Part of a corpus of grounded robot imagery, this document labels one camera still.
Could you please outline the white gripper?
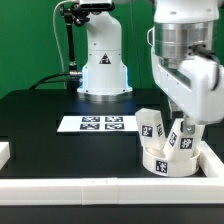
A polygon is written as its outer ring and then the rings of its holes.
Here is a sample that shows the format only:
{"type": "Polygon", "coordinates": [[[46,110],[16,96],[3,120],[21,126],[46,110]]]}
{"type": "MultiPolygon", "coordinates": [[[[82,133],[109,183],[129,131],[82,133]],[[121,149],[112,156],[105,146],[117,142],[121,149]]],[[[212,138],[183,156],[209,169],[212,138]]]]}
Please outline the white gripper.
{"type": "MultiPolygon", "coordinates": [[[[151,52],[155,83],[196,124],[219,123],[224,119],[224,67],[216,62],[194,56],[179,68],[169,71],[151,52]]],[[[181,132],[193,135],[195,126],[181,122],[181,132]]]]}

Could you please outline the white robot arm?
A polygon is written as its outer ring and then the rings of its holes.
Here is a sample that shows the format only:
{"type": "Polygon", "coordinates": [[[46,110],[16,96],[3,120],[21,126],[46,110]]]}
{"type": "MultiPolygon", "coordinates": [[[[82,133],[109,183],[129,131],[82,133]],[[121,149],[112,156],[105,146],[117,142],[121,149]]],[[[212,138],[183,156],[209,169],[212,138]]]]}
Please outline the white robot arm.
{"type": "MultiPolygon", "coordinates": [[[[81,89],[117,95],[127,84],[121,59],[121,26],[109,15],[114,0],[81,0],[89,13],[88,60],[81,89]]],[[[152,0],[154,26],[147,33],[156,84],[193,124],[224,119],[224,66],[212,52],[221,0],[152,0]]]]}

